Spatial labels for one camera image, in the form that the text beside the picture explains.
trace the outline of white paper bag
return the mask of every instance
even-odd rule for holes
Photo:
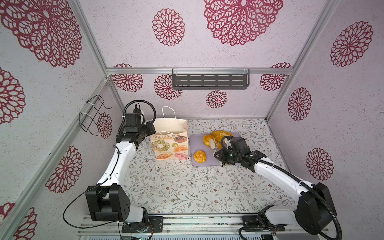
[[[176,118],[175,111],[170,108],[175,118],[164,116],[157,118],[153,125],[156,133],[151,135],[151,142],[156,158],[159,160],[188,159],[188,122],[186,119]]]

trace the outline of mounting plate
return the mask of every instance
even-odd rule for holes
[[[148,220],[155,227],[153,232],[162,232],[163,231],[164,217],[148,217]],[[145,231],[145,233],[150,233],[151,231],[152,231],[152,227],[149,226],[149,228]],[[137,233],[137,231],[135,229],[132,229],[128,224],[123,225],[121,232],[122,233]]]
[[[263,227],[265,226],[265,222],[260,218],[258,215],[248,215],[248,216],[242,216],[243,219],[243,225],[244,227]],[[270,230],[266,230],[266,232],[276,232],[279,230],[279,232],[285,231],[284,227],[279,227],[279,228],[271,228]],[[254,232],[255,230],[253,229],[244,229],[246,232]]]

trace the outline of red flower pattern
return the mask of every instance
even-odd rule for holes
[[[97,130],[103,138],[108,138],[112,133],[112,119],[108,113],[102,113],[97,121]]]
[[[0,225],[8,215],[9,211],[13,208],[15,203],[7,202],[0,207]]]
[[[221,43],[244,45],[265,33],[276,20],[283,0],[204,0],[204,16],[214,38]]]
[[[133,68],[129,64],[119,63],[115,68]],[[111,75],[113,82],[119,88],[127,92],[136,92],[143,87],[143,78],[141,74],[114,74]]]
[[[23,87],[9,72],[0,68],[0,125],[18,118],[24,106]]]
[[[172,88],[172,76],[169,74],[158,76],[155,79],[153,87],[157,95],[168,100],[178,98],[183,92],[183,90],[175,90]]]
[[[207,95],[205,102],[211,108],[220,108],[227,103],[227,100],[228,95],[224,91],[214,90]]]
[[[348,26],[337,36],[331,48],[331,61],[338,67],[348,66],[363,56],[372,41],[372,26],[360,21]]]
[[[272,65],[272,68],[290,68],[289,63],[278,63]],[[263,74],[260,78],[260,86],[268,91],[279,89],[287,75],[285,74]]]
[[[152,24],[153,33],[165,46],[174,46],[184,37],[183,18],[173,9],[163,8],[158,11]]]
[[[66,0],[0,0],[0,15],[37,59],[66,68],[80,57],[80,29]]]
[[[320,148],[312,149],[307,155],[307,168],[310,174],[318,180],[327,180],[333,173],[331,156]]]
[[[288,101],[289,116],[295,121],[303,120],[310,112],[311,103],[311,95],[307,89],[294,90]]]
[[[28,215],[24,217],[21,225],[17,228],[12,240],[31,240],[35,235],[35,229],[37,227],[36,218],[35,208],[31,207]]]
[[[83,167],[82,161],[79,150],[70,146],[45,186],[50,192],[64,193],[68,191],[79,179]]]

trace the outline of floral tablecloth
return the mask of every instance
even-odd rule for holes
[[[251,150],[285,168],[265,120],[188,120],[188,135],[214,130],[239,133]],[[124,182],[131,203],[150,214],[249,213],[269,204],[295,204],[275,184],[242,166],[194,167],[191,152],[188,160],[156,160],[149,138],[140,144]]]

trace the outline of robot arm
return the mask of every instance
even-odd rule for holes
[[[300,225],[312,235],[324,235],[321,230],[332,220],[338,224],[331,194],[324,184],[314,185],[300,179],[275,165],[262,152],[251,152],[242,137],[227,136],[222,139],[221,144],[223,148],[214,153],[214,156],[221,162],[222,167],[226,164],[241,163],[243,167],[275,183],[297,203],[297,207],[273,205],[265,207],[258,213],[256,225],[265,227],[278,224]]]
[[[145,123],[144,115],[137,104],[132,113],[125,113],[136,102],[147,103],[152,108],[154,117],[151,122]],[[153,126],[156,111],[149,102],[135,100],[127,104],[123,118],[112,159],[97,185],[88,186],[85,196],[93,221],[124,221],[129,222],[137,231],[144,231],[149,225],[147,210],[131,205],[121,183],[139,144],[145,137],[156,133]]]

